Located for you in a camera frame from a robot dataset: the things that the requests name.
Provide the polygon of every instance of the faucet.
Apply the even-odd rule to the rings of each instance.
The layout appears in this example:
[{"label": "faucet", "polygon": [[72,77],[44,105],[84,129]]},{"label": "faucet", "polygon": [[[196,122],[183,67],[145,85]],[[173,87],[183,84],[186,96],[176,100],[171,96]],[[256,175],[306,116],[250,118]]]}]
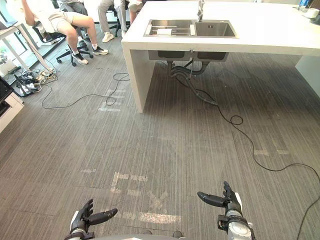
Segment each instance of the faucet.
[{"label": "faucet", "polygon": [[205,4],[205,0],[199,0],[199,6],[198,6],[198,21],[201,22],[202,21],[202,16],[203,16],[203,12],[204,12],[204,4]]}]

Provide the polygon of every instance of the bottle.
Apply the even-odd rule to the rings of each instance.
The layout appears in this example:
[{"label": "bottle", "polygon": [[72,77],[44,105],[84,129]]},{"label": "bottle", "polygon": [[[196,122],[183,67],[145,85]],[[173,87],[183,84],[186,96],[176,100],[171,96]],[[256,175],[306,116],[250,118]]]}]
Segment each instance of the bottle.
[{"label": "bottle", "polygon": [[307,5],[308,5],[309,0],[301,0],[298,6],[298,11],[303,11]]}]

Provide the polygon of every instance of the stainless steel sink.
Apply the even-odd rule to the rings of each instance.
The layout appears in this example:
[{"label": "stainless steel sink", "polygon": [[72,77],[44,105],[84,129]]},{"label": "stainless steel sink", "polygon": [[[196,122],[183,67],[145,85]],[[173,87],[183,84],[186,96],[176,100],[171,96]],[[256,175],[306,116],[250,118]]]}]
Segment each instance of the stainless steel sink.
[{"label": "stainless steel sink", "polygon": [[195,22],[197,37],[236,38],[236,32],[228,20],[204,20]]},{"label": "stainless steel sink", "polygon": [[145,36],[190,37],[194,30],[191,20],[150,20]]},{"label": "stainless steel sink", "polygon": [[145,37],[237,38],[228,20],[150,20]]}]

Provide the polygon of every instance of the desk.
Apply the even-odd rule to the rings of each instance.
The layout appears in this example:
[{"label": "desk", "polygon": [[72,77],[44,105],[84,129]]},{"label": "desk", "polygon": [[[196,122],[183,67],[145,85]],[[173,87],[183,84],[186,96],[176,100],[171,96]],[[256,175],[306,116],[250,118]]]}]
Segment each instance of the desk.
[{"label": "desk", "polygon": [[203,20],[229,20],[238,38],[147,37],[144,33],[151,19],[198,19],[196,1],[148,1],[122,40],[137,111],[143,112],[155,66],[148,50],[320,57],[320,26],[310,23],[293,7],[296,6],[207,1]]},{"label": "desk", "polygon": [[32,43],[31,39],[28,37],[23,23],[17,22],[14,26],[9,27],[8,29],[0,30],[0,40],[4,42],[4,44],[8,47],[8,49],[12,52],[12,54],[16,57],[16,59],[19,61],[19,63],[23,66],[23,68],[26,71],[30,71],[29,67],[25,64],[25,62],[19,57],[19,55],[14,50],[14,46],[12,47],[9,42],[6,40],[6,37],[10,34],[13,34],[16,31],[20,31],[24,39],[28,42],[28,44],[31,46],[30,50],[35,54],[36,58],[39,60],[39,62],[46,68],[50,69],[50,67],[47,65],[43,57],[36,51],[36,46]]}]

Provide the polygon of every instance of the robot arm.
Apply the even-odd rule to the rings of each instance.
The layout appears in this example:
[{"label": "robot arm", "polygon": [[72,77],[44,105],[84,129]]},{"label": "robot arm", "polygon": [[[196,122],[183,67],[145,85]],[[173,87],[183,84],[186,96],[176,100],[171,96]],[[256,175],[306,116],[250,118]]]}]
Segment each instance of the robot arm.
[{"label": "robot arm", "polygon": [[225,208],[225,215],[218,216],[218,229],[227,232],[228,240],[256,240],[252,228],[242,215],[242,203],[237,192],[232,191],[230,185],[224,182],[224,197],[206,194],[199,191],[199,198],[205,203]]}]

